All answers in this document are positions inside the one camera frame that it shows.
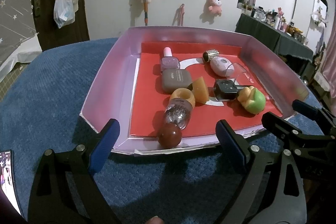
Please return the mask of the person left hand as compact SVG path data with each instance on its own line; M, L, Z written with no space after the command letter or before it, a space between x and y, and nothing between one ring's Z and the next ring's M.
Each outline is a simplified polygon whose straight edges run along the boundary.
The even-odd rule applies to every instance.
M164 221L160 217L154 216L146 221L145 224L164 224Z

